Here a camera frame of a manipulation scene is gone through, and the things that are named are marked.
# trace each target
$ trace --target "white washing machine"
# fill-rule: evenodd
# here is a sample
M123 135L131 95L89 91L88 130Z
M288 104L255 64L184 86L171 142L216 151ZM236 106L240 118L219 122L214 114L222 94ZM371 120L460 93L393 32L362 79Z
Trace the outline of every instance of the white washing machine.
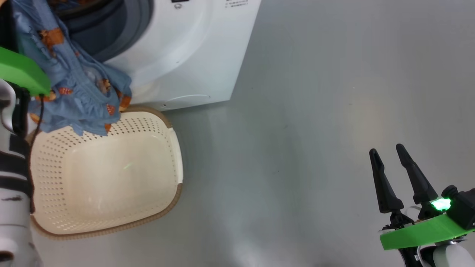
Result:
M261 0L96 0L58 11L70 36L161 110L231 98Z

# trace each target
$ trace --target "laundry basket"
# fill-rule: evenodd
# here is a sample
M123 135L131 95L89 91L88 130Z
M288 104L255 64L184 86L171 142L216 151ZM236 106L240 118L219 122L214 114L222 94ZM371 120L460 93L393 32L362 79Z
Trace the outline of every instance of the laundry basket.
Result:
M32 225L65 240L150 222L176 205L182 169L171 124L151 108L128 108L104 137L71 127L40 133L31 153Z

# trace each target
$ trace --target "green bracket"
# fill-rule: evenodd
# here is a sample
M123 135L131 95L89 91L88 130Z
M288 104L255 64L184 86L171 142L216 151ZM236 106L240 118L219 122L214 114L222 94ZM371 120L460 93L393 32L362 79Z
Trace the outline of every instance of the green bracket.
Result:
M49 95L51 82L31 59L0 47L0 79L27 89L30 95Z
M451 240L474 230L465 230L447 214L380 236L384 250L411 248Z

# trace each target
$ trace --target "floor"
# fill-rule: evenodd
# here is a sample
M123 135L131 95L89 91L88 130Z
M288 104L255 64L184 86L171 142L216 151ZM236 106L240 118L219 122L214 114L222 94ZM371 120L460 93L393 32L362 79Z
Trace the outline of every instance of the floor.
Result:
M389 216L368 151L406 207L397 143L437 192L473 187L474 10L464 0L263 0L231 101L166 114L185 168L174 210L98 238L34 234L45 266L403 266L379 243Z

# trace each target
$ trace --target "washing machine door opening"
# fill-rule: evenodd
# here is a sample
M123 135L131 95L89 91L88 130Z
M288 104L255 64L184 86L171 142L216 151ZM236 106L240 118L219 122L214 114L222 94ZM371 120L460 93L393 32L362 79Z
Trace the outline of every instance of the washing machine door opening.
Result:
M49 1L68 27L71 39L101 62L137 42L153 11L153 0L85 0L82 5L77 2Z

